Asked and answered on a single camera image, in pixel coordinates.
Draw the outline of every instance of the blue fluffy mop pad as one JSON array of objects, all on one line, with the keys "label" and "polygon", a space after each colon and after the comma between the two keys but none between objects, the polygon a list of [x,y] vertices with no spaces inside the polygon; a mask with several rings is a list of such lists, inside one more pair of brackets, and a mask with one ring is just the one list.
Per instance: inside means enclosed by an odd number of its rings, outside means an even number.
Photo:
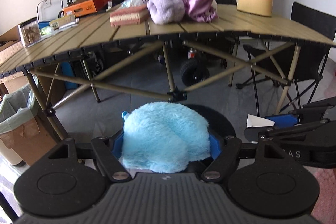
[{"label": "blue fluffy mop pad", "polygon": [[123,165],[158,173],[184,170],[210,157],[207,120],[192,109],[157,102],[134,110],[125,120]]}]

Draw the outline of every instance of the round pad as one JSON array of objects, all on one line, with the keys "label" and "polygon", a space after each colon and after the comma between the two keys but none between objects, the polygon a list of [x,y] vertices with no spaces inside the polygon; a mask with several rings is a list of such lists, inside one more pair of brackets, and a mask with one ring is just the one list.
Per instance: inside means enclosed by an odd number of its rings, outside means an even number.
[{"label": "round pad", "polygon": [[305,168],[283,159],[252,164],[237,170],[228,180],[232,198],[252,214],[268,218],[289,218],[310,213],[319,184]]},{"label": "round pad", "polygon": [[76,184],[77,180],[72,175],[67,173],[51,173],[42,176],[37,182],[37,187],[43,193],[60,195],[71,191]]},{"label": "round pad", "polygon": [[33,165],[17,180],[14,193],[25,212],[64,217],[83,212],[102,197],[105,191],[102,175],[65,160]]}]

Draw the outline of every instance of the lavender fabric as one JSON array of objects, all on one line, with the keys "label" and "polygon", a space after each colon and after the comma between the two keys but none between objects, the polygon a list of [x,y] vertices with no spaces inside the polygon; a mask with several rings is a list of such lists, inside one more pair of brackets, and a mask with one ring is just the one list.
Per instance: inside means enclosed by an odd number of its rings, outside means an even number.
[{"label": "lavender fabric", "polygon": [[183,0],[148,0],[147,8],[155,24],[180,22],[184,16]]},{"label": "lavender fabric", "polygon": [[211,6],[213,0],[183,0],[185,13],[194,21],[211,22],[218,18],[216,10]]}]

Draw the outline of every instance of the folding chair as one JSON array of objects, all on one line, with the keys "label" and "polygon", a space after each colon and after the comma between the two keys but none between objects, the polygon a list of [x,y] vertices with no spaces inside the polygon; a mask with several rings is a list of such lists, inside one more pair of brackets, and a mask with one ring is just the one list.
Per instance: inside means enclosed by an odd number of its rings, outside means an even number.
[{"label": "folding chair", "polygon": [[[311,29],[323,34],[324,36],[332,40],[334,40],[335,38],[336,17],[332,15],[322,13],[320,11],[306,7],[300,3],[294,2],[292,6],[291,19],[307,27],[310,27]],[[244,50],[246,50],[248,54],[249,60],[251,60],[251,55],[256,57],[262,53],[265,53],[265,50],[253,48],[250,45],[244,45],[243,47],[244,47]],[[293,45],[292,47],[289,47],[285,49],[284,51],[281,51],[273,55],[273,58],[275,59],[276,63],[279,65],[280,69],[283,71],[283,73],[286,76],[288,75],[289,69],[291,67],[294,49],[295,49],[295,46]],[[294,74],[293,81],[292,81],[293,83],[295,83],[297,96],[294,99],[292,99],[290,95],[288,94],[287,97],[290,102],[286,106],[284,106],[280,110],[280,112],[288,108],[290,105],[296,108],[294,104],[296,101],[298,102],[298,107],[301,108],[301,102],[300,102],[301,96],[304,95],[306,92],[308,92],[314,86],[314,89],[308,100],[308,103],[311,102],[315,94],[315,91],[318,87],[318,84],[323,78],[322,74],[323,74],[323,71],[324,71],[324,68],[327,62],[329,50],[330,50],[330,47],[326,47],[325,45],[318,44],[318,43],[315,45],[308,44],[308,45],[301,46],[300,56],[298,59],[297,67],[296,67],[295,74]],[[322,62],[323,57],[324,57],[324,61],[323,61],[321,70],[319,71],[319,67]],[[262,68],[265,68],[266,70],[272,73],[278,74],[279,68],[276,68],[274,64],[274,60],[271,60],[271,58],[264,59],[258,62],[257,65]],[[257,115],[259,116],[260,115],[259,101],[258,101],[258,91],[257,91],[256,84],[259,82],[270,80],[270,78],[265,78],[265,79],[256,81],[255,71],[251,70],[251,72],[252,72],[252,77],[242,84],[237,84],[236,87],[238,89],[241,89],[244,86],[253,84],[255,100],[256,100]],[[303,92],[299,93],[297,83],[300,81],[306,81],[306,80],[314,80],[314,82],[310,84]]]}]

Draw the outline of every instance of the screw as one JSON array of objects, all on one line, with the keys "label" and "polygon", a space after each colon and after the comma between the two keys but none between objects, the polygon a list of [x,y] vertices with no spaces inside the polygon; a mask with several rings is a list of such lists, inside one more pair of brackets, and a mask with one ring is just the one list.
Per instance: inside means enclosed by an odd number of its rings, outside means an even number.
[{"label": "screw", "polygon": [[219,179],[221,177],[221,173],[218,171],[208,171],[205,172],[204,177],[209,180]]},{"label": "screw", "polygon": [[112,178],[115,180],[125,180],[128,178],[128,173],[124,172],[124,171],[119,171],[119,172],[115,172],[112,175]]}]

